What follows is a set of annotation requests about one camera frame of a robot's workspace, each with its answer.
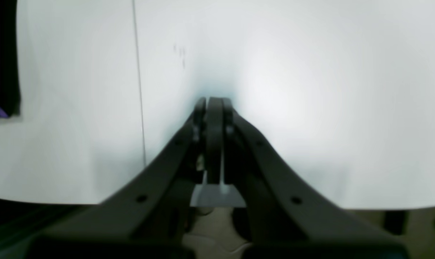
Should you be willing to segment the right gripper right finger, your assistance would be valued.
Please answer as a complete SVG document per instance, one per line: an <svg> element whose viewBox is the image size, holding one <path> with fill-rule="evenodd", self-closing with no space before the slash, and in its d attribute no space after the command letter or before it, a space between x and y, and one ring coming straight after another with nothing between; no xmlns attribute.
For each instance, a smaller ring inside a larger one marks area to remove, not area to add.
<svg viewBox="0 0 435 259"><path fill-rule="evenodd" d="M339 208L298 176L223 100L224 180L245 200L244 259L407 259L398 239Z"/></svg>

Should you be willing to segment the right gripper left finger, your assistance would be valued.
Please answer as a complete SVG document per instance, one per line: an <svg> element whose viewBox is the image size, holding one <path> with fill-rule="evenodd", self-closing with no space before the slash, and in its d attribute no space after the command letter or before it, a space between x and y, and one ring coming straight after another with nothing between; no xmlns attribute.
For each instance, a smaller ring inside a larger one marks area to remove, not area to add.
<svg viewBox="0 0 435 259"><path fill-rule="evenodd" d="M110 198L47 228L27 259L193 259L182 246L190 200L218 184L224 99L200 98L189 119L134 180Z"/></svg>

